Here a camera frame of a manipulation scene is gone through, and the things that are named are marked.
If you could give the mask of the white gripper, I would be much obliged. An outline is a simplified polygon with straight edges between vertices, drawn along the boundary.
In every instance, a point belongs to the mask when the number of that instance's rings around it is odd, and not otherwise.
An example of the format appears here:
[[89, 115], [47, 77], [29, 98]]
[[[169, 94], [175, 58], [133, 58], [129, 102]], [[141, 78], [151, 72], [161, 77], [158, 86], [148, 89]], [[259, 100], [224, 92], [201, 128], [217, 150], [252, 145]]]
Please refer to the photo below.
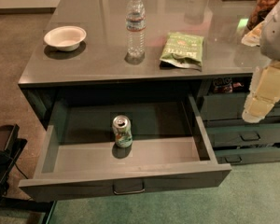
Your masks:
[[[256, 47], [260, 43], [263, 21], [242, 38], [243, 45]], [[280, 61], [271, 61], [265, 67], [257, 67], [253, 73], [250, 93], [245, 100], [242, 119], [258, 123], [265, 119], [280, 100]]]

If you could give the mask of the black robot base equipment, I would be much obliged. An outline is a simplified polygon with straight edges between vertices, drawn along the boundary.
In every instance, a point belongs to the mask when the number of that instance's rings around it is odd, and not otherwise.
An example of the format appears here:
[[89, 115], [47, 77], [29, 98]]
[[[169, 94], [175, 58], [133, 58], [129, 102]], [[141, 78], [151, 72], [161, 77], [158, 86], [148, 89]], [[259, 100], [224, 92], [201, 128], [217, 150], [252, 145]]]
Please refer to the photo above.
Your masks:
[[18, 137], [17, 124], [0, 126], [0, 198], [8, 190], [8, 176], [27, 141]]

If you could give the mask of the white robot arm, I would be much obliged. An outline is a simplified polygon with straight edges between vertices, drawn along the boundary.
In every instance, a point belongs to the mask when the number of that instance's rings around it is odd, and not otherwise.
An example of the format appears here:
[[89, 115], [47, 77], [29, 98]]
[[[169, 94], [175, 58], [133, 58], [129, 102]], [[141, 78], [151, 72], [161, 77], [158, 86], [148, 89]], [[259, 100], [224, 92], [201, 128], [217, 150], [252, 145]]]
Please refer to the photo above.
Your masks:
[[271, 61], [253, 73], [242, 113], [242, 119], [248, 123], [260, 122], [280, 101], [280, 0], [260, 30], [260, 52]]

